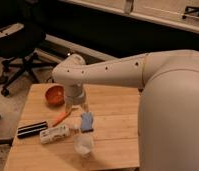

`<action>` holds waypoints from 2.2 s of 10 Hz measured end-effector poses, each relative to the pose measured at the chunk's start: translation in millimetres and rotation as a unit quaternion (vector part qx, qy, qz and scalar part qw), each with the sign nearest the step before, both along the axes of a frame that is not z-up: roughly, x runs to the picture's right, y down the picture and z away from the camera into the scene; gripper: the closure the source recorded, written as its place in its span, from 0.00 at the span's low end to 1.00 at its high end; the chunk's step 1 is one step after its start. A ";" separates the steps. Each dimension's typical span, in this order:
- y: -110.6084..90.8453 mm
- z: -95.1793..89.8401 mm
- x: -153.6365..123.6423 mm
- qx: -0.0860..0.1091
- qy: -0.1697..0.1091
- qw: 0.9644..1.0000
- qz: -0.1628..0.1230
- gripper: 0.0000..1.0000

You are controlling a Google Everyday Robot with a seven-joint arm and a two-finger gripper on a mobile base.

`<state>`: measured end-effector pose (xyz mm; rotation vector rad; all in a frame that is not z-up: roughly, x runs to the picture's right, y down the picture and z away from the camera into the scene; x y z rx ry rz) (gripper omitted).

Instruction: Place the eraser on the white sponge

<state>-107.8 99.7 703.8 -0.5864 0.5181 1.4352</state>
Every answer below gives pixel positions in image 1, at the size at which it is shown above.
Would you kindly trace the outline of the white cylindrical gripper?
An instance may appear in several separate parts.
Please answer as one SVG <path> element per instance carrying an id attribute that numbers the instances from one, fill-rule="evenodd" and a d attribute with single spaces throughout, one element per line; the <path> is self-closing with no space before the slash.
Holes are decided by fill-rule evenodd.
<path id="1" fill-rule="evenodd" d="M 84 112 L 89 112 L 89 107 L 87 103 L 83 103 L 86 99 L 86 93 L 84 87 L 79 85 L 65 86 L 65 101 L 68 103 L 65 106 L 65 111 L 67 115 L 72 112 L 73 105 L 81 104 L 81 108 Z"/>

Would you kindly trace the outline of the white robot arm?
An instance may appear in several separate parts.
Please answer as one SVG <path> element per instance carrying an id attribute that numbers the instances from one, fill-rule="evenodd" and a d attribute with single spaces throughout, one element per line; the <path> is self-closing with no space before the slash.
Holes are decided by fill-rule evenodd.
<path id="1" fill-rule="evenodd" d="M 140 171 L 199 171 L 199 51 L 150 52 L 95 64 L 72 54 L 52 75 L 70 104 L 84 101 L 85 84 L 140 89 Z"/>

